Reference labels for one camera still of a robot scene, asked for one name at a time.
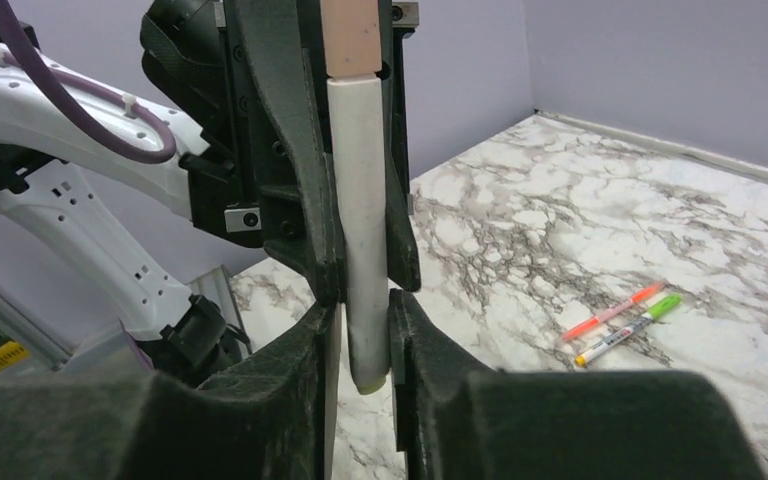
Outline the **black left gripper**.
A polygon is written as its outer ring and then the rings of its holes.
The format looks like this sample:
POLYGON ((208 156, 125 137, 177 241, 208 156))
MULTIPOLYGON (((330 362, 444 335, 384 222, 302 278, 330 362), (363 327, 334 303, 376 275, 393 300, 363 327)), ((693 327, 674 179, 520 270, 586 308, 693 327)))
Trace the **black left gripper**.
MULTIPOLYGON (((389 279, 421 288, 409 216, 403 66, 405 27, 380 1, 389 279)), ((194 226, 263 248, 302 274, 316 300, 345 298, 345 248, 331 159, 320 7, 315 1, 238 1, 240 33, 216 23, 210 1, 156 1, 140 42, 146 77, 201 129, 188 154, 194 226)))

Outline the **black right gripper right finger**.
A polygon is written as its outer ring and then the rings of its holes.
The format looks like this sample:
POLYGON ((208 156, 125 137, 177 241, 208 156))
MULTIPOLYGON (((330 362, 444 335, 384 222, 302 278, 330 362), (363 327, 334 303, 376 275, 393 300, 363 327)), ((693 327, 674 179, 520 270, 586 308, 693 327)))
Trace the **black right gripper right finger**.
POLYGON ((396 445, 411 479, 761 479, 725 397, 681 370, 507 372, 389 296, 396 445))

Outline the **green pen cap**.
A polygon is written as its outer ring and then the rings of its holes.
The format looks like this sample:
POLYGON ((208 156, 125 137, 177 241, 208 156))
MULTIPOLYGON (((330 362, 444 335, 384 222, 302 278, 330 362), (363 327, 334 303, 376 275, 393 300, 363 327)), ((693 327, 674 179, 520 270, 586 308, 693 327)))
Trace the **green pen cap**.
POLYGON ((646 316, 652 320, 658 320, 665 314, 673 310, 682 302, 682 296, 680 294, 669 294, 664 296, 657 303, 652 305, 646 311, 646 316))

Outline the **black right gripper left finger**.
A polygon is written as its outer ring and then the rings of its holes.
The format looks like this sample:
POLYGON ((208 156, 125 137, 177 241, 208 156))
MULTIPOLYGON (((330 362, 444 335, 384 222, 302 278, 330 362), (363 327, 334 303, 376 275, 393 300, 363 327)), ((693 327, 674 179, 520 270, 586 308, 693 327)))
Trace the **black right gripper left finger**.
POLYGON ((0 479, 322 479, 334 318, 312 306, 199 387, 159 373, 0 376, 0 479))

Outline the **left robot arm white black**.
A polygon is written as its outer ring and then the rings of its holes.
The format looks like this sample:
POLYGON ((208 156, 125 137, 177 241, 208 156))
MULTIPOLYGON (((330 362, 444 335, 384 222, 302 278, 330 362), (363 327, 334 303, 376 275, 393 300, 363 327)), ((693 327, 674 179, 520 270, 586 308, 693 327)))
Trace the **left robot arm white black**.
POLYGON ((156 1, 142 68, 167 109, 35 54, 0 14, 0 214, 115 305, 152 366, 190 384, 227 366, 216 302, 166 272, 88 185, 92 170, 203 232, 262 249, 347 320, 357 390, 391 368, 389 287, 420 288, 403 42, 414 2, 156 1))

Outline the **brown marker cap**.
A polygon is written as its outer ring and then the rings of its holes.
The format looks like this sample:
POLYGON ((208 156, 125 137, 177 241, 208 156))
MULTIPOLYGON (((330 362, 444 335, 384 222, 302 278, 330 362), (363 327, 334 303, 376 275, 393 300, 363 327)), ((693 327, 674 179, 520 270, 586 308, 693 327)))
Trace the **brown marker cap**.
POLYGON ((379 5, 375 0, 320 2, 329 77, 372 76, 382 65, 379 5))

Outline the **orange translucent pen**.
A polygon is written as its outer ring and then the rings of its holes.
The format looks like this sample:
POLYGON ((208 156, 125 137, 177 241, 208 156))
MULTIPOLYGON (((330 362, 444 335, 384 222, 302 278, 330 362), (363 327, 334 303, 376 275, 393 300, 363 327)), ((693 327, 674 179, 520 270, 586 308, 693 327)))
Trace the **orange translucent pen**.
POLYGON ((560 342, 568 342, 570 340, 573 340, 577 337, 582 336, 583 334, 587 333, 590 330, 593 330, 594 328, 605 323, 606 321, 618 316, 619 314, 625 312, 626 310, 629 310, 631 307, 638 305, 643 301, 649 299, 650 297, 658 293, 663 288, 663 286, 664 286, 663 283, 658 282, 637 291, 636 293, 632 294, 630 297, 625 299, 623 302, 620 302, 600 312, 599 314, 594 315, 591 318, 579 323, 578 325, 572 327, 571 329, 567 330, 558 338, 558 340, 560 342))

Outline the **white green marker pen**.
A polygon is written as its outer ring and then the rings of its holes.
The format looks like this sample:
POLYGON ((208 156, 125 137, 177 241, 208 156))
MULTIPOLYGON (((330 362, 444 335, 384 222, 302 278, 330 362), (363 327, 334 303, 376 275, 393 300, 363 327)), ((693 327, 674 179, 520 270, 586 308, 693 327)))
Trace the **white green marker pen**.
POLYGON ((612 348, 621 344, 629 337, 639 333, 645 327, 652 324, 656 320, 652 320, 646 316, 646 312, 637 317, 634 321, 630 322, 626 326, 612 334, 602 338, 587 350, 580 353, 574 359, 574 365, 577 367, 587 367, 592 364, 596 359, 607 353, 612 348))

